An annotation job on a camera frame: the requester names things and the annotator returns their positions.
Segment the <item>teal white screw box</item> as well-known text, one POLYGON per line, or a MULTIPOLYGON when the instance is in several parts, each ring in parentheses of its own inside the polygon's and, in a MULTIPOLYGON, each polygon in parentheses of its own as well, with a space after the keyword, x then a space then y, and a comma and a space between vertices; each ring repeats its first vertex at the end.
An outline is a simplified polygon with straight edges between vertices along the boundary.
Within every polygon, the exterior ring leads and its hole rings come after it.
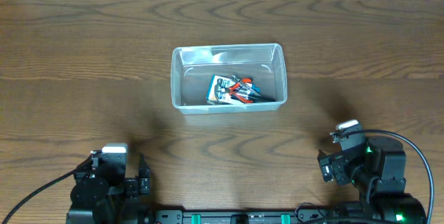
MULTIPOLYGON (((242 104, 250 104, 250 103, 242 103, 238 100, 231 99, 228 95, 228 88, 234 85, 231 81, 231 77, 223 77, 218 75, 213 75, 210 86, 207 92, 207 102, 210 104, 221 104, 221 105, 242 105, 242 104)), ((259 88, 257 88, 253 84, 253 88, 259 92, 259 88)))

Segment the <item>red handled pliers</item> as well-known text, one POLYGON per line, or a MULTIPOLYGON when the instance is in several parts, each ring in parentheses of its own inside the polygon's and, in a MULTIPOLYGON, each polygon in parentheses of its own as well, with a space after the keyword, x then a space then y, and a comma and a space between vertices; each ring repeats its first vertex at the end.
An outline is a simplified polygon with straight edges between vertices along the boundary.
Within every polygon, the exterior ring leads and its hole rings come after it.
POLYGON ((241 84, 245 83, 250 85, 252 83, 250 78, 232 78, 231 81, 234 83, 234 85, 228 88, 228 95, 231 99, 238 100, 242 103, 254 103, 253 99, 249 99, 250 90, 241 84))

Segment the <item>silver combination wrench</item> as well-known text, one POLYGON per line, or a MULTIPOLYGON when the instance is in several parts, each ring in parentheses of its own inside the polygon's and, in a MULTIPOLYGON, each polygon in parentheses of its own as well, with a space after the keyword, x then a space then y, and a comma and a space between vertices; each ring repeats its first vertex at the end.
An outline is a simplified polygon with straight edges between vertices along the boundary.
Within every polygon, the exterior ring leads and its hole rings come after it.
POLYGON ((259 92, 257 92, 253 88, 253 80, 250 78, 238 78, 236 76, 231 76, 232 82, 234 82, 234 85, 232 86, 232 90, 238 91, 238 92, 244 92, 245 94, 254 94, 254 95, 260 95, 259 92))

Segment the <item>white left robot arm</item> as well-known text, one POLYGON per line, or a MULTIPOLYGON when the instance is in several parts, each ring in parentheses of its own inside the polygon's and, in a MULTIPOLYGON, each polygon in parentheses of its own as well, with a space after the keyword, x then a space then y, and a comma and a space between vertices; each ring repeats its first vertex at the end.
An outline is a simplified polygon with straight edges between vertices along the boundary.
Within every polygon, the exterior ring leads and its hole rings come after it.
POLYGON ((151 171, 139 155, 138 174, 126 177, 126 153, 93 150, 74 172, 71 207, 66 222, 71 224, 154 222, 153 212, 142 202, 150 194, 151 171))

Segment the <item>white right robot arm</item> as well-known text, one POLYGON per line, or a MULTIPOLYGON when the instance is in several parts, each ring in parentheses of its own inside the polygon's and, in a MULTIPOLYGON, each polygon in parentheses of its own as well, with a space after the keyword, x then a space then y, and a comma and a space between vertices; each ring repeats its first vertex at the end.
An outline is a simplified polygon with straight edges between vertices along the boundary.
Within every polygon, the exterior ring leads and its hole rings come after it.
POLYGON ((405 192, 406 154, 397 139, 360 134, 345 139, 345 148, 330 155, 320 151, 318 163, 324 181, 353 184, 357 202, 340 203, 326 211, 328 217, 365 218, 396 223, 424 223, 419 200, 405 192))

